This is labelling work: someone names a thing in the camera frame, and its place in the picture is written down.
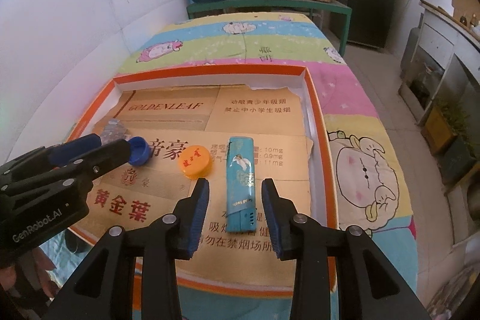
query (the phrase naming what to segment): green metal table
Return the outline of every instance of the green metal table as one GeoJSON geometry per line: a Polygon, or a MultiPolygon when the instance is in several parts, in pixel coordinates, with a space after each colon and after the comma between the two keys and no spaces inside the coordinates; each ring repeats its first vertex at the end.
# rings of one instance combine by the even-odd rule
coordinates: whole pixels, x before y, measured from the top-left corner
{"type": "Polygon", "coordinates": [[[192,3],[187,6],[187,13],[188,17],[192,19],[195,18],[195,13],[212,10],[224,10],[225,12],[225,9],[228,7],[288,7],[292,9],[308,9],[310,10],[310,19],[313,17],[314,10],[326,10],[332,13],[343,14],[345,15],[345,24],[343,25],[338,53],[340,53],[340,56],[343,56],[345,53],[352,9],[340,2],[332,1],[327,3],[314,0],[226,0],[210,3],[192,3]]]}

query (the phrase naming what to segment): tiled floor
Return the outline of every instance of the tiled floor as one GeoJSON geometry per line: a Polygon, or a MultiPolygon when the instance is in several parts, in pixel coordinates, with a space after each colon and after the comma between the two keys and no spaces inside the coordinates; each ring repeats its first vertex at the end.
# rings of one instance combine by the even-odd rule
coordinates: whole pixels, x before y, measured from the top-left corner
{"type": "MultiPolygon", "coordinates": [[[[326,35],[336,44],[334,36],[326,35]]],[[[354,45],[347,46],[344,59],[375,106],[404,172],[417,228],[417,295],[428,305],[435,292],[462,269],[465,258],[464,246],[452,248],[440,172],[413,115],[397,94],[400,61],[389,53],[354,45]]]]}

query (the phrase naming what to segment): cardboard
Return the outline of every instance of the cardboard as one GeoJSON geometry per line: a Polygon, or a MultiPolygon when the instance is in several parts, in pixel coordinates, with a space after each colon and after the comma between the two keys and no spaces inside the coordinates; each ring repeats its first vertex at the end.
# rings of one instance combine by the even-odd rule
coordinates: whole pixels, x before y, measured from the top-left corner
{"type": "Polygon", "coordinates": [[[280,196],[291,199],[299,212],[311,214],[308,159],[313,142],[305,136],[297,95],[287,88],[251,90],[246,86],[129,91],[95,130],[100,132],[112,116],[130,135],[147,140],[152,157],[141,167],[125,164],[97,181],[87,197],[90,213],[76,228],[100,238],[115,224],[127,230],[140,228],[172,212],[195,186],[180,172],[178,156],[190,145],[202,145],[213,160],[207,176],[210,202],[200,247],[191,261],[177,262],[178,272],[207,284],[293,286],[295,263],[280,262],[272,250],[260,189],[263,179],[273,178],[280,196]],[[231,136],[254,140],[257,230],[249,234],[225,230],[231,136]]]}

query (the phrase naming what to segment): cartoon bedsheet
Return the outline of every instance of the cartoon bedsheet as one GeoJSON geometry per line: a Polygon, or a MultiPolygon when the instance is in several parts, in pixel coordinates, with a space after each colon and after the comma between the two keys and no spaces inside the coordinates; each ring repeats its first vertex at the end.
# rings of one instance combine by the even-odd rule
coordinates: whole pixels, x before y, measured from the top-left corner
{"type": "MultiPolygon", "coordinates": [[[[340,228],[356,224],[371,234],[415,290],[415,225],[392,144],[350,68],[306,16],[236,13],[170,25],[134,53],[119,74],[232,63],[308,67],[328,131],[340,228]]],[[[182,287],[179,291],[183,314],[190,320],[289,317],[289,300],[234,298],[182,287]]],[[[334,311],[332,318],[337,318],[334,311]]]]}

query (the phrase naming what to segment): bottle cap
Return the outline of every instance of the bottle cap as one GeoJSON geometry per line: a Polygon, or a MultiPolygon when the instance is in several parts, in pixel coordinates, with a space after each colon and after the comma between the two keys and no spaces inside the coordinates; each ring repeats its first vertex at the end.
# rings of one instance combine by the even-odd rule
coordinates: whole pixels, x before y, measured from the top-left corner
{"type": "Polygon", "coordinates": [[[204,178],[212,169],[212,157],[207,148],[191,145],[178,156],[178,167],[189,179],[204,178]]]}
{"type": "Polygon", "coordinates": [[[147,141],[140,136],[132,137],[128,140],[130,144],[130,159],[128,163],[133,166],[141,166],[150,158],[150,147],[147,141]]]}

